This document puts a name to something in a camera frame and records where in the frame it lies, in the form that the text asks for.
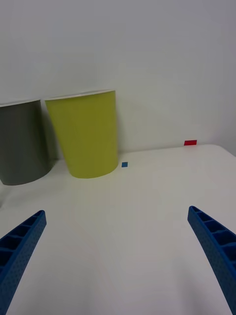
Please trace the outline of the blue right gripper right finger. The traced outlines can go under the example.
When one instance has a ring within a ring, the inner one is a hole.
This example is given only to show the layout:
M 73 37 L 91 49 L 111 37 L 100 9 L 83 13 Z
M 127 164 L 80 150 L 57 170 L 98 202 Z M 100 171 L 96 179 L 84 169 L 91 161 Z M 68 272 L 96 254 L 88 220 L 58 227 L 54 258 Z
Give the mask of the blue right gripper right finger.
M 232 313 L 236 313 L 236 235 L 195 206 L 187 220 L 217 278 Z

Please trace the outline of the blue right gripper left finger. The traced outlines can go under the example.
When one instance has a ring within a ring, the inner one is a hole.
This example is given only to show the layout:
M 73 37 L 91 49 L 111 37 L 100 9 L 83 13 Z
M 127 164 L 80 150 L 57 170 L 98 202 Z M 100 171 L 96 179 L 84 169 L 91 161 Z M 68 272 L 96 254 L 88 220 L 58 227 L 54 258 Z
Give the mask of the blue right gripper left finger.
M 46 224 L 40 210 L 0 239 L 0 313 L 7 312 Z

